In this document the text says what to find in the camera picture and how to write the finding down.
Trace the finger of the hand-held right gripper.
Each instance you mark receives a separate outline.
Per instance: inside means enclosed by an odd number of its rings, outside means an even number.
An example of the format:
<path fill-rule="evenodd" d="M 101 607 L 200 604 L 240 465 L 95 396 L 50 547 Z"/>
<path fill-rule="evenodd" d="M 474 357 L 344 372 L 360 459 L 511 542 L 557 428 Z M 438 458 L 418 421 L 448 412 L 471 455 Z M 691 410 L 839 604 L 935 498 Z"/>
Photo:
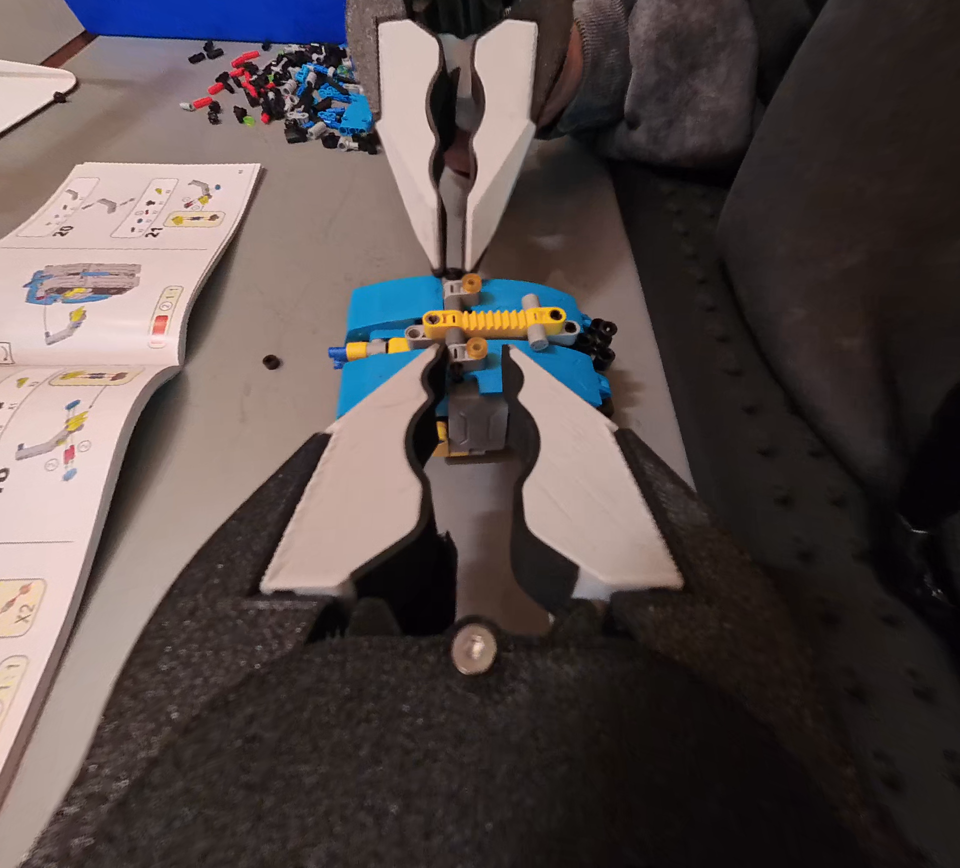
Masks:
<path fill-rule="evenodd" d="M 470 139 L 474 174 L 463 224 L 467 272 L 478 268 L 497 233 L 533 141 L 537 41 L 535 22 L 506 19 L 473 46 L 473 80 L 483 104 Z"/>
<path fill-rule="evenodd" d="M 441 44 L 410 19 L 381 22 L 377 40 L 376 130 L 414 235 L 439 274 L 445 265 L 445 218 L 434 174 L 440 138 L 430 98 L 445 68 Z"/>

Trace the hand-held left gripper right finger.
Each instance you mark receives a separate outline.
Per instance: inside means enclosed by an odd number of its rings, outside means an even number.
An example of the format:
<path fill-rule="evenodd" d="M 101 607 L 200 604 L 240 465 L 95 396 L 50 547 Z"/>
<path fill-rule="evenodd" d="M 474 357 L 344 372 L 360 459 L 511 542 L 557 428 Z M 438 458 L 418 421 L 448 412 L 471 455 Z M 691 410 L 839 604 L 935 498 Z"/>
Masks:
<path fill-rule="evenodd" d="M 619 429 L 532 356 L 501 356 L 508 441 L 520 463 L 513 490 L 510 565 L 522 590 L 558 616 L 573 600 L 680 591 L 685 579 L 645 495 Z"/>

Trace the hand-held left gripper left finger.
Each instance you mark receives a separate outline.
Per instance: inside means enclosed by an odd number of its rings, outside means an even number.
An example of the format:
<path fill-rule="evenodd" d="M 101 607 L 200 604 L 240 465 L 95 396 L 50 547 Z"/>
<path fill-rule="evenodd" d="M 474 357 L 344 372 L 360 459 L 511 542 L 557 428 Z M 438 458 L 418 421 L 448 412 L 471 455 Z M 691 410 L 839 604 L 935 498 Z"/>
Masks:
<path fill-rule="evenodd" d="M 355 580 L 412 545 L 433 520 L 425 467 L 447 385 L 439 346 L 335 420 L 318 464 L 261 579 L 264 595 L 345 597 Z"/>

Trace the blue brick toy car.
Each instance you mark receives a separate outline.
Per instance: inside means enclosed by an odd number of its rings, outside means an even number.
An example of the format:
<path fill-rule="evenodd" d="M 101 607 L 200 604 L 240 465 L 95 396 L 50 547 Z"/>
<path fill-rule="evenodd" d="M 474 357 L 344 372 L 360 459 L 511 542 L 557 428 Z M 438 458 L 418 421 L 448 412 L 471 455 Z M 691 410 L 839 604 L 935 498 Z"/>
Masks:
<path fill-rule="evenodd" d="M 341 371 L 337 417 L 347 414 L 402 366 L 412 353 L 441 343 L 459 313 L 462 343 L 486 339 L 486 366 L 463 371 L 450 364 L 436 407 L 437 456 L 479 457 L 507 446 L 508 411 L 502 394 L 505 346 L 526 353 L 581 400 L 611 415 L 607 370 L 616 359 L 613 322 L 585 314 L 571 295 L 542 284 L 483 278 L 478 305 L 444 309 L 443 280 L 431 275 L 357 288 L 346 314 L 344 343 L 328 356 Z"/>

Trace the person's right forearm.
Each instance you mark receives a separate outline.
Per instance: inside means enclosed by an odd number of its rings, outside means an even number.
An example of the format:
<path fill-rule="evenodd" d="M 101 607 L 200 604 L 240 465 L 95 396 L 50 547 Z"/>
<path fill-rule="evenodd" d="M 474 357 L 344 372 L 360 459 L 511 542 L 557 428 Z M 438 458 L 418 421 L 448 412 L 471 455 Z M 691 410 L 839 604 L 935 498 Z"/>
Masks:
<path fill-rule="evenodd" d="M 607 158 L 722 168 L 753 131 L 759 40 L 747 0 L 573 0 L 582 73 L 546 134 Z"/>

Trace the grey desk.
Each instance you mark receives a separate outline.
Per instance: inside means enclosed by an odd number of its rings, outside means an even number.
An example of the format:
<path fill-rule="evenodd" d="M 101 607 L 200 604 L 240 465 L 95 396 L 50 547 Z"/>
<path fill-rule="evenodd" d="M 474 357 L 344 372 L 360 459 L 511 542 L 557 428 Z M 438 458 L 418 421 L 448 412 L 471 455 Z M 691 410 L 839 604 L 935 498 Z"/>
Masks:
<path fill-rule="evenodd" d="M 2 866 L 18 866 L 86 756 L 140 632 L 208 538 L 334 419 L 354 287 L 426 274 L 382 154 L 288 145 L 275 127 L 210 126 L 179 103 L 216 74 L 190 40 L 100 36 L 66 68 L 78 79 L 2 138 L 2 233 L 87 162 L 259 163 L 246 219 L 187 325 L 186 365 L 136 423 L 73 632 L 2 808 Z M 483 262 L 494 277 L 554 286 L 618 324 L 614 416 L 684 480 L 690 469 L 638 269 L 604 164 L 580 144 L 535 141 Z M 262 358 L 276 355 L 278 370 Z M 518 634 L 549 624 L 509 562 L 517 463 L 431 460 L 438 522 L 459 551 L 458 614 Z"/>

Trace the person's right hand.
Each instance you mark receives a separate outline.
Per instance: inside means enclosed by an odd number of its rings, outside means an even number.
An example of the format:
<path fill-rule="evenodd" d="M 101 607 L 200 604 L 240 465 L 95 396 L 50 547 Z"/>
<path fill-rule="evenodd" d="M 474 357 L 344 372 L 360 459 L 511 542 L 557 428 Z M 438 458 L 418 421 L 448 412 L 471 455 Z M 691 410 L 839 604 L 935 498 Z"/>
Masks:
<path fill-rule="evenodd" d="M 576 20 L 574 20 L 571 24 L 564 61 L 535 123 L 535 136 L 539 140 L 549 137 L 549 133 L 575 98 L 581 86 L 583 70 L 582 33 Z"/>

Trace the pile of small brick parts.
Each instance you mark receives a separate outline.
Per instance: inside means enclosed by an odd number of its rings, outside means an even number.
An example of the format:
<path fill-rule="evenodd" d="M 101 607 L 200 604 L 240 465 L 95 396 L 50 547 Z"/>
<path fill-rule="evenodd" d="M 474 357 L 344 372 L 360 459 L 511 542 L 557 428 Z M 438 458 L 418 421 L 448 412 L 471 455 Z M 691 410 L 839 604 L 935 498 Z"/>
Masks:
<path fill-rule="evenodd" d="M 342 44 L 263 41 L 229 55 L 222 44 L 207 40 L 188 63 L 217 70 L 202 94 L 179 104 L 212 126 L 233 120 L 245 129 L 274 127 L 290 145 L 380 153 L 372 108 Z"/>

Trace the dark dotted cloth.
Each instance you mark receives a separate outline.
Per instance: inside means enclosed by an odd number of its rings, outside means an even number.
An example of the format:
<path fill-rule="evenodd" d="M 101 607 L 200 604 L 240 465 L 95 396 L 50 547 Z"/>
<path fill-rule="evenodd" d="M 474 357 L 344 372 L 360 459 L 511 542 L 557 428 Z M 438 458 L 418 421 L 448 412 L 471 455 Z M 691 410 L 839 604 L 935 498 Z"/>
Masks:
<path fill-rule="evenodd" d="M 776 382 L 714 241 L 725 184 L 610 175 L 695 486 L 771 575 L 861 780 L 921 866 L 959 865 L 958 673 L 882 582 L 868 503 Z"/>

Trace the open instruction booklet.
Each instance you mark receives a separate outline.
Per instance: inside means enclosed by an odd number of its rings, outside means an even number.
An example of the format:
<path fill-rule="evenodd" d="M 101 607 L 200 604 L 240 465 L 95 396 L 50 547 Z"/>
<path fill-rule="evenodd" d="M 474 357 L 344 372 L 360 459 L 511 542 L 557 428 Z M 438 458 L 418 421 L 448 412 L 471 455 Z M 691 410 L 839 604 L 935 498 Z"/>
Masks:
<path fill-rule="evenodd" d="M 87 585 L 128 442 L 262 172 L 79 164 L 1 242 L 2 798 Z"/>

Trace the white adjustable stand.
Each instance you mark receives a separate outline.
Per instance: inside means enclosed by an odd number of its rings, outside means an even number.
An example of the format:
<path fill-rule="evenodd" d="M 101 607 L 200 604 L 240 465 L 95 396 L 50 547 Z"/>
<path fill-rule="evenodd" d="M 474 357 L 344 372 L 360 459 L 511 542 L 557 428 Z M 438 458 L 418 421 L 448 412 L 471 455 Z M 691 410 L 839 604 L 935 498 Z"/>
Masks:
<path fill-rule="evenodd" d="M 78 85 L 70 71 L 1 60 L 1 134 L 32 117 Z"/>

